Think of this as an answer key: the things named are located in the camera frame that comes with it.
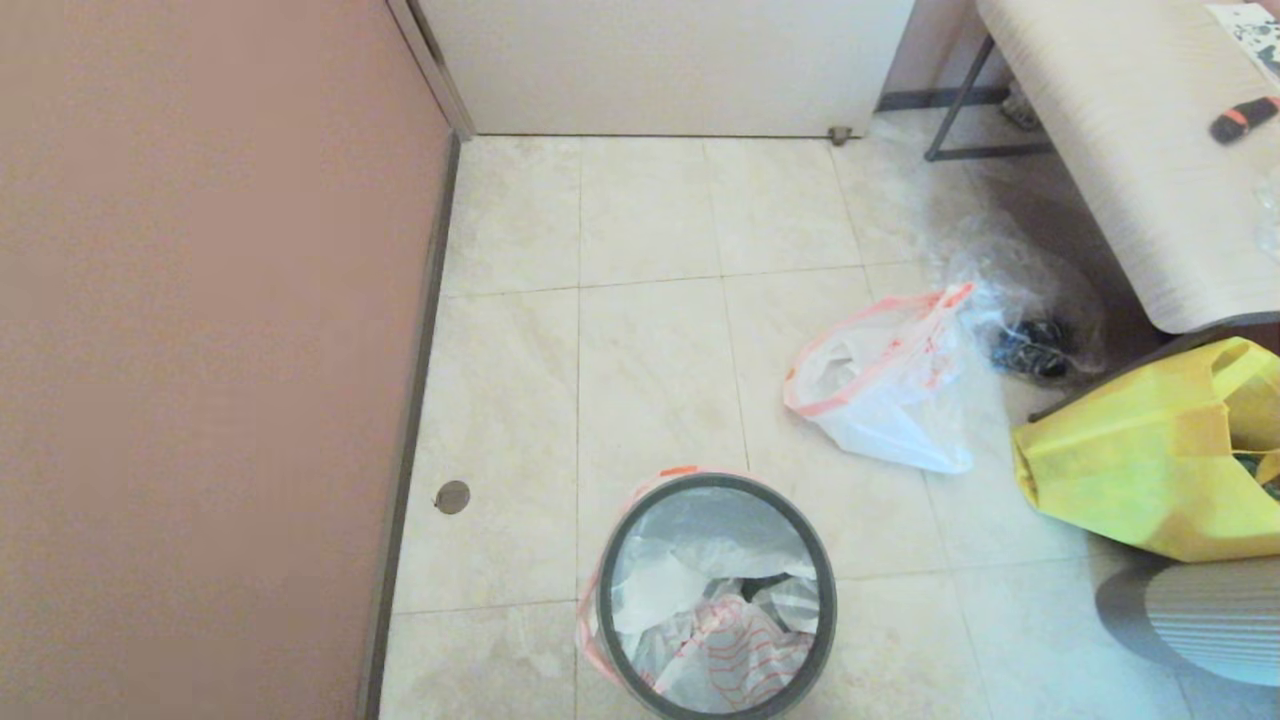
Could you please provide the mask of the beige table with metal legs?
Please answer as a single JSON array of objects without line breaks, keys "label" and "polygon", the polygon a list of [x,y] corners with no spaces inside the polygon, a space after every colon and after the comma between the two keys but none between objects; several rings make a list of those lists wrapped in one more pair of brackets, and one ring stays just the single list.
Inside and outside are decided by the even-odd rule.
[{"label": "beige table with metal legs", "polygon": [[1187,334],[1280,322],[1258,186],[1280,118],[1235,143],[1210,127],[1280,86],[1203,0],[975,0],[1151,323]]}]

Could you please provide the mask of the red-printed trash bag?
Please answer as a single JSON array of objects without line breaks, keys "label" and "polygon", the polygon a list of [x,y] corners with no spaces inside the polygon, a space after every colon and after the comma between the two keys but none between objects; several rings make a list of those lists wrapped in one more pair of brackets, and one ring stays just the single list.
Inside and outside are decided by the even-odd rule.
[{"label": "red-printed trash bag", "polygon": [[891,296],[832,325],[795,357],[783,405],[845,452],[938,474],[972,470],[960,314],[974,290]]}]

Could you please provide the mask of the pink fabric partition panel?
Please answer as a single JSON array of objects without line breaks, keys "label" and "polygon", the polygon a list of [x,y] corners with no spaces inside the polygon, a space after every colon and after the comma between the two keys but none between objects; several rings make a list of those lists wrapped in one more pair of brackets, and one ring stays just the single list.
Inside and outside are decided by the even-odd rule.
[{"label": "pink fabric partition panel", "polygon": [[355,720],[449,129],[387,0],[0,0],[0,720]]}]

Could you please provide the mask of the clear crumpled plastic bag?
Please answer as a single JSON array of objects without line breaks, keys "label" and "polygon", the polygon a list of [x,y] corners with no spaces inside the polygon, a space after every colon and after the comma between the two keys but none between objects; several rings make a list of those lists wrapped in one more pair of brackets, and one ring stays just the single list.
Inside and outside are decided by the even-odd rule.
[{"label": "clear crumpled plastic bag", "polygon": [[1105,306],[1093,284],[1009,214],[960,220],[925,250],[925,261],[941,284],[972,284],[963,325],[995,370],[1065,386],[1108,365]]}]

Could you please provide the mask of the white printed paper sheet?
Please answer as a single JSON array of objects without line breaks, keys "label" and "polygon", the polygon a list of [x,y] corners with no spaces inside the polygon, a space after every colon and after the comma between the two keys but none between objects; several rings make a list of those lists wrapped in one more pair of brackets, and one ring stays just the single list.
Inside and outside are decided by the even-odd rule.
[{"label": "white printed paper sheet", "polygon": [[1258,3],[1211,3],[1204,9],[1263,77],[1280,88],[1280,19]]}]

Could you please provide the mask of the yellow fabric tote bag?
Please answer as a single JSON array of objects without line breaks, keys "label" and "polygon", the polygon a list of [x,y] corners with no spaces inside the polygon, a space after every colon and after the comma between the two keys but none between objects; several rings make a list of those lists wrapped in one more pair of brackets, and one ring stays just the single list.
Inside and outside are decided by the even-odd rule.
[{"label": "yellow fabric tote bag", "polygon": [[1181,562],[1280,555],[1280,356],[1228,338],[1012,433],[1037,511]]}]

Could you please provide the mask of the white door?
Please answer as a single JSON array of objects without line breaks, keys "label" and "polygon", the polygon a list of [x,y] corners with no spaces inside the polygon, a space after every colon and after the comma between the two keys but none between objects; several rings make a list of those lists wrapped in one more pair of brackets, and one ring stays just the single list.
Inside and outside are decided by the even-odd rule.
[{"label": "white door", "polygon": [[476,135],[864,135],[915,0],[402,0]]}]

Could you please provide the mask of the small white grey object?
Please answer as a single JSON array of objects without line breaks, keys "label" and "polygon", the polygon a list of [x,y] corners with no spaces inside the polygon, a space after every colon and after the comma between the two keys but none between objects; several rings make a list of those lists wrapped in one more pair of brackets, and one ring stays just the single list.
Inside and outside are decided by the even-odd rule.
[{"label": "small white grey object", "polygon": [[1007,87],[1007,96],[1000,104],[1002,117],[1021,131],[1038,132],[1042,122],[1033,108],[1020,82],[1014,79]]}]

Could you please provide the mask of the black orange marker pen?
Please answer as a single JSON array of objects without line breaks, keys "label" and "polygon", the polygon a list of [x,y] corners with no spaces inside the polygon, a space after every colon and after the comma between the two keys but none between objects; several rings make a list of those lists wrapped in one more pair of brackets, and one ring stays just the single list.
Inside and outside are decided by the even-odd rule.
[{"label": "black orange marker pen", "polygon": [[1258,97],[1216,117],[1210,124],[1210,137],[1217,143],[1231,145],[1276,117],[1280,117],[1280,96]]}]

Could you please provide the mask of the white red-printed plastic bag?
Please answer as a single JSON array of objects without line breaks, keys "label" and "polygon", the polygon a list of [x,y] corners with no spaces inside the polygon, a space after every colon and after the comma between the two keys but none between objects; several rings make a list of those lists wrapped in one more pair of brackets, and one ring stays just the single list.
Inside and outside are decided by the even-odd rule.
[{"label": "white red-printed plastic bag", "polygon": [[815,528],[765,482],[662,471],[625,505],[579,601],[585,661],[660,720],[782,720],[838,621]]}]

